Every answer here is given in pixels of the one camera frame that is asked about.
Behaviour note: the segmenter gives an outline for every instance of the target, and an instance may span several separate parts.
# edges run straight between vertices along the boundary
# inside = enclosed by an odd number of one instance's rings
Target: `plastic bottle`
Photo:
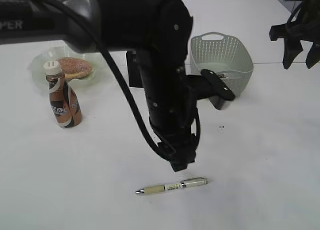
[[[49,61],[43,65],[46,80],[49,82],[49,100],[60,127],[77,126],[82,113],[77,96],[68,85],[65,74],[58,61]]]

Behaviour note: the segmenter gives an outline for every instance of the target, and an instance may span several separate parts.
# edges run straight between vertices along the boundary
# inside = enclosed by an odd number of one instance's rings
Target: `black cable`
[[[170,161],[170,158],[163,153],[162,151],[159,150],[158,146],[155,144],[155,142],[153,141],[152,137],[150,136],[147,127],[143,121],[143,118],[140,114],[140,111],[138,109],[138,106],[134,100],[134,97],[123,77],[123,75],[121,74],[118,66],[116,65],[115,61],[113,60],[113,58],[111,57],[109,51],[107,50],[107,48],[105,47],[105,45],[101,42],[101,40],[96,36],[96,34],[92,31],[91,27],[89,26],[89,24],[86,22],[86,20],[78,15],[77,13],[75,13],[73,10],[69,9],[67,6],[65,6],[63,3],[57,1],[57,0],[35,0],[35,1],[40,1],[42,3],[48,4],[56,9],[58,9],[59,11],[63,12],[64,14],[66,14],[70,19],[72,19],[76,24],[78,24],[84,31],[86,31],[86,33],[88,35],[91,36],[92,40],[95,42],[97,48],[100,50],[102,56],[104,57],[105,61],[107,62],[107,64],[109,65],[114,77],[116,78],[118,84],[120,85],[120,88],[124,94],[124,96],[126,97],[128,104],[132,110],[133,116],[138,124],[138,127],[143,135],[143,137],[145,138],[146,142],[148,143],[148,145],[150,146],[150,148],[161,158],[163,158],[164,160]],[[199,141],[200,141],[200,120],[199,120],[199,115],[198,115],[198,111],[196,113],[196,117],[195,117],[195,121],[196,121],[196,145],[198,146]]]
[[[291,13],[288,21],[286,22],[285,30],[286,30],[290,35],[293,34],[292,29],[291,29],[291,27],[290,27],[290,24],[291,24],[293,18],[294,18],[294,17],[296,16],[296,14],[298,13],[298,11],[299,11],[299,10],[302,8],[302,6],[304,5],[304,3],[305,3],[305,2],[302,1],[302,2],[292,11],[292,13]]]

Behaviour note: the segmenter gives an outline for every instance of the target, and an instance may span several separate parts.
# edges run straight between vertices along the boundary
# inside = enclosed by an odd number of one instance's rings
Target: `pen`
[[[153,193],[160,193],[160,192],[166,192],[166,191],[177,190],[177,189],[184,189],[184,188],[189,188],[193,186],[202,186],[206,184],[208,184],[208,180],[206,178],[198,177],[198,178],[184,180],[178,183],[146,187],[136,191],[136,194],[153,194]]]

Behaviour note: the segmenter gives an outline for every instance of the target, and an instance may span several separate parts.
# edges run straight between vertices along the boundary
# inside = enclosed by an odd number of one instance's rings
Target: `gray basket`
[[[220,35],[221,40],[203,40],[204,36]],[[224,83],[239,96],[246,88],[254,64],[241,41],[221,33],[207,33],[193,37],[190,45],[191,73],[199,75],[202,69],[217,73]]]

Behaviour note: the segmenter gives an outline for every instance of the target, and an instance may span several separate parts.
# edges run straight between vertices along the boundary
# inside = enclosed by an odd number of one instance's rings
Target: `donut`
[[[80,79],[89,75],[93,66],[90,62],[73,57],[58,59],[67,80]]]

